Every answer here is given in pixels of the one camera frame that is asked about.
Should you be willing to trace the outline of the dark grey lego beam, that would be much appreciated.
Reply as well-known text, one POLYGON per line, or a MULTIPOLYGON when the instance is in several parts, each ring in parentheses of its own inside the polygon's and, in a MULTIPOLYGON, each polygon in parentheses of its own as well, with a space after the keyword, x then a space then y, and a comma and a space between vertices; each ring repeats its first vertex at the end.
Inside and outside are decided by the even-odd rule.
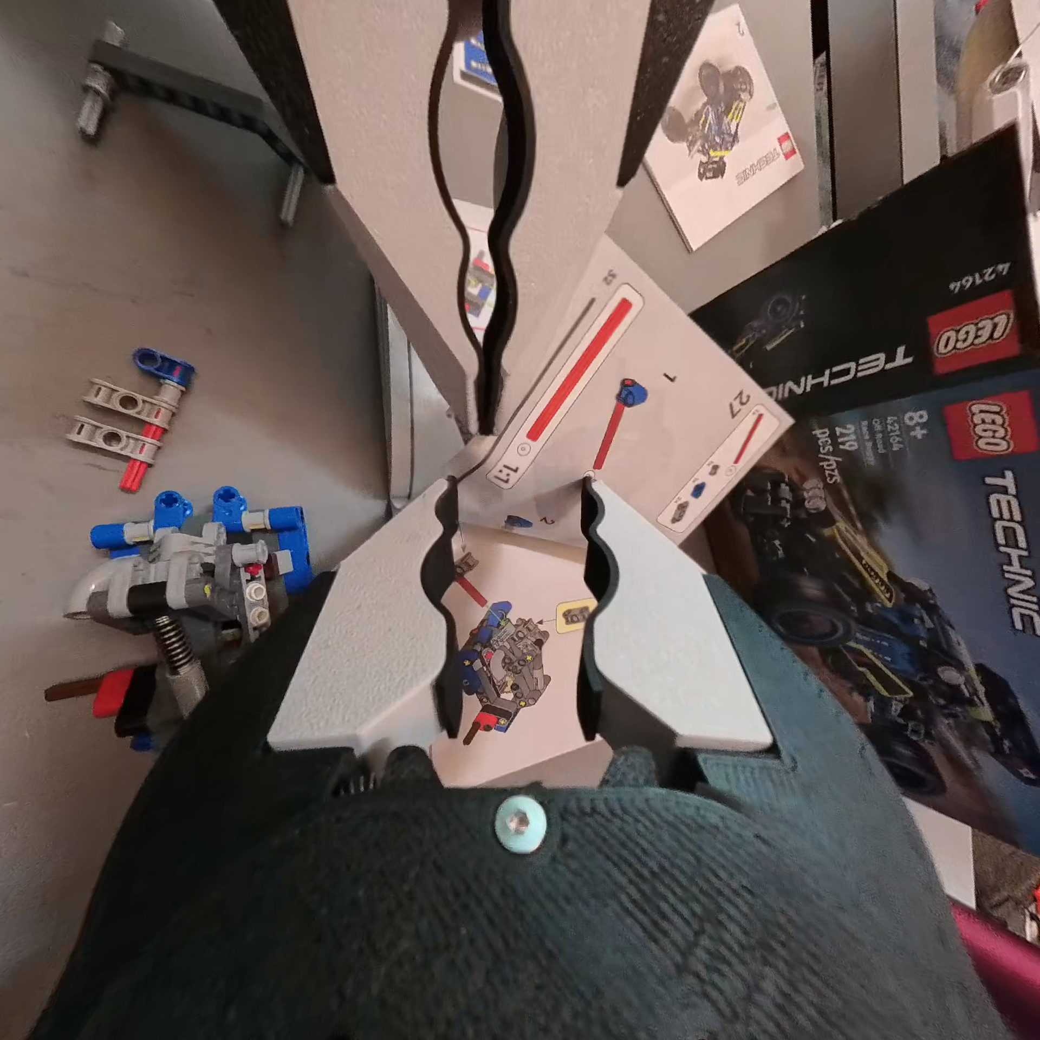
POLYGON ((267 101, 127 50, 122 28, 107 21, 90 46, 82 81, 76 130, 85 142, 98 141, 121 94, 189 111, 260 138, 289 168, 279 223, 293 227, 310 167, 267 101))

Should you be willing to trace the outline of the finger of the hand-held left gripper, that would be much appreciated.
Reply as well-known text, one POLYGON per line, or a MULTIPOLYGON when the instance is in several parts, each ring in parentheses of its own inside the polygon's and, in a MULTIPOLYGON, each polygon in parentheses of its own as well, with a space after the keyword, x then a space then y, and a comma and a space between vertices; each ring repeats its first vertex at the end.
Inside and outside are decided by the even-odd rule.
POLYGON ((461 434, 472 437, 482 349, 463 304, 469 241, 437 139, 451 3, 288 6, 347 231, 461 434))
POLYGON ((480 432, 532 389, 621 198, 620 161, 648 1, 484 2, 503 102, 505 175, 490 232, 497 301, 480 432))

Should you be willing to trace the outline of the lego instruction booklet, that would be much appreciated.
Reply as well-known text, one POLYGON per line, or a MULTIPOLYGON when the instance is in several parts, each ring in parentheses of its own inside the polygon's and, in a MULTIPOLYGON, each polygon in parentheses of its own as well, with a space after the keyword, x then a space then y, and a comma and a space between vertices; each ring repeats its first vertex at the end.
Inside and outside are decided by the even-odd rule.
POLYGON ((584 784, 605 763, 607 744, 586 740, 577 718, 595 604, 582 576, 584 478, 604 480, 683 552, 792 424, 609 242, 558 333, 502 434, 461 458, 445 603, 458 625, 463 714, 457 738, 430 747, 448 787, 584 784))
POLYGON ((690 252, 804 168, 739 3, 705 20, 643 165, 690 252))

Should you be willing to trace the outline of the dark lego set box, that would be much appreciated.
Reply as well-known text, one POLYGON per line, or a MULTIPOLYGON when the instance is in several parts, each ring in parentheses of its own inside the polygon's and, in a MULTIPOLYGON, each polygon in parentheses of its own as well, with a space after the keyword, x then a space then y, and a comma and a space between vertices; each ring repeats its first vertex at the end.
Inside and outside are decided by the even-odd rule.
POLYGON ((721 575, 902 792, 1038 855, 1038 214, 1010 123, 702 305, 792 418, 721 575))

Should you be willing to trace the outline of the pink plastic object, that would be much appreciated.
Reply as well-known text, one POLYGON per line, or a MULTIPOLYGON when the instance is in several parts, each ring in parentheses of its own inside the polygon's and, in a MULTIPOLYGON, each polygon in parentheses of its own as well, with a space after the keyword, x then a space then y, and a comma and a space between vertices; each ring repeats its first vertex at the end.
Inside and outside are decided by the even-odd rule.
POLYGON ((1016 1038, 1038 1039, 1038 946, 964 903, 952 900, 951 909, 976 972, 1007 1028, 1016 1038))

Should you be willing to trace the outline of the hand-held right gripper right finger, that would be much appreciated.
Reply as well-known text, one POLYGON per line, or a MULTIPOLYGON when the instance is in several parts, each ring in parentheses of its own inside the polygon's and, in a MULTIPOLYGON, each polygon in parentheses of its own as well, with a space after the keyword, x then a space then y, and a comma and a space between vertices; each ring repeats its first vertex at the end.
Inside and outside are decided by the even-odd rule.
POLYGON ((604 480, 582 482, 580 527, 595 601, 577 677, 584 739, 654 756, 772 747, 706 572, 604 480))

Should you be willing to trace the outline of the red lego axle assembly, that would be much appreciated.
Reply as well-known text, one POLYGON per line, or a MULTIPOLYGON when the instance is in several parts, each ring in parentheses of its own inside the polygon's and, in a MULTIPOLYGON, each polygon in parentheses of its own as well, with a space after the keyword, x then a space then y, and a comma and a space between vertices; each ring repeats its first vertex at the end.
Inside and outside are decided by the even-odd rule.
POLYGON ((189 362, 147 346, 134 350, 132 361, 144 375, 155 380, 155 389, 142 393, 92 379, 82 402, 96 411, 131 419, 137 427, 127 430, 79 415, 66 432, 66 440, 77 446, 126 460, 120 480, 120 490, 126 494, 140 491, 197 376, 189 362))

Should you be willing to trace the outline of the closed lego instruction booklet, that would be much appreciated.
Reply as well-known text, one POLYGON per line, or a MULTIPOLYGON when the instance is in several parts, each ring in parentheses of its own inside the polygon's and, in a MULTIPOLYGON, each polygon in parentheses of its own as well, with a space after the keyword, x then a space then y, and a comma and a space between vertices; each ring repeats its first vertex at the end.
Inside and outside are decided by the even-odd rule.
POLYGON ((739 3, 705 20, 643 165, 690 252, 804 168, 739 3))

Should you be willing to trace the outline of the grey and blue lego model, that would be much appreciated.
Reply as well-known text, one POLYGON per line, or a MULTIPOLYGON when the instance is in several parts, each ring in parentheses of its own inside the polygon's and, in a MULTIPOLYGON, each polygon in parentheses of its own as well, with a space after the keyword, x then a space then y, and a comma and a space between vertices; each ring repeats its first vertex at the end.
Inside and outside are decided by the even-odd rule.
POLYGON ((90 530, 102 561, 74 586, 64 617, 154 643, 154 662, 45 690, 47 703, 88 699, 132 750, 157 753, 215 681, 314 579, 304 509, 252 509, 218 487, 197 515, 176 491, 149 519, 90 530))

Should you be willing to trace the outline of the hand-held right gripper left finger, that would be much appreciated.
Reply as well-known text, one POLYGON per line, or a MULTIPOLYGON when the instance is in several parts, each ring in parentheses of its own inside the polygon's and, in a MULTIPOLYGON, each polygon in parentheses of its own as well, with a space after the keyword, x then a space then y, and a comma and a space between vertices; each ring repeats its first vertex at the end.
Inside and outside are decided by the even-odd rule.
POLYGON ((387 756, 457 738, 463 690, 454 619, 458 483, 428 489, 343 560, 279 712, 275 751, 387 756))

